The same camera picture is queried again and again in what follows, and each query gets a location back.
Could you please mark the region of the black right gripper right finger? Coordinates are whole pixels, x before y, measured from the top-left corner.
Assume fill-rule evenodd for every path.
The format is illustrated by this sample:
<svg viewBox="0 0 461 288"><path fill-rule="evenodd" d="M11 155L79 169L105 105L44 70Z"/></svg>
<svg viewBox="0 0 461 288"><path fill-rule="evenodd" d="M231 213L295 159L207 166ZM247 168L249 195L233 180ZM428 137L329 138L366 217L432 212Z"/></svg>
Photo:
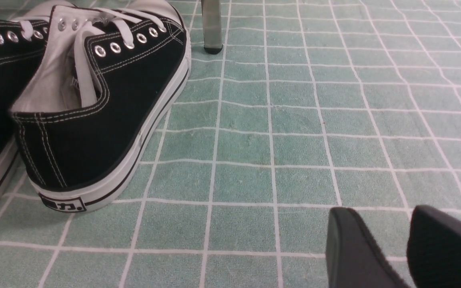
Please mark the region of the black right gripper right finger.
<svg viewBox="0 0 461 288"><path fill-rule="evenodd" d="M461 221L429 205L416 206L407 263L417 288L461 288Z"/></svg>

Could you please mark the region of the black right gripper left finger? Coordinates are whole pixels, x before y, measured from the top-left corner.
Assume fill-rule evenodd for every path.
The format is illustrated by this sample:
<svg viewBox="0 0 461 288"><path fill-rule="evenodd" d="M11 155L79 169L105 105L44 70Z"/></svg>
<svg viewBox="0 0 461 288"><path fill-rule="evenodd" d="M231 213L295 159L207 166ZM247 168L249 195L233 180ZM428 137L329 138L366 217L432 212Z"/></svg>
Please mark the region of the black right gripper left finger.
<svg viewBox="0 0 461 288"><path fill-rule="evenodd" d="M330 288L408 287L352 208L330 209L325 257Z"/></svg>

